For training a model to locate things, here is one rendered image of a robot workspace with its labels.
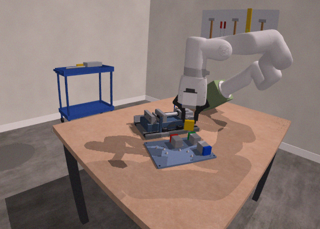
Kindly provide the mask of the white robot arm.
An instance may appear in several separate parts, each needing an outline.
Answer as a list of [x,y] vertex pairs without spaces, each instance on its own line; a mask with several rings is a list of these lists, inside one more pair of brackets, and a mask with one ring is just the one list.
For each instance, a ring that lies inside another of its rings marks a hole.
[[[207,59],[227,60],[231,55],[253,55],[265,52],[259,61],[246,69],[220,81],[218,88],[225,98],[248,86],[252,80],[258,90],[263,91],[278,82],[282,73],[293,63],[291,52],[282,35],[275,29],[246,32],[229,36],[206,39],[188,37],[186,40],[184,75],[204,78],[210,75],[206,70]],[[196,109],[197,92],[186,88],[183,91],[182,108]]]

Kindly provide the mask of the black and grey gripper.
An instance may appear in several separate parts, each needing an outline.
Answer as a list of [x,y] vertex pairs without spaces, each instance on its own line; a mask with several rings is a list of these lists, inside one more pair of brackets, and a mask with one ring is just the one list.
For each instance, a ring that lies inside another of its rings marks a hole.
[[181,110],[181,120],[182,123],[185,122],[186,112],[185,108],[182,108],[183,93],[187,89],[195,89],[197,92],[196,99],[196,110],[194,112],[194,124],[198,121],[199,113],[206,108],[209,108],[209,102],[207,100],[207,78],[206,77],[191,77],[186,75],[181,75],[178,95],[173,100],[173,104]]

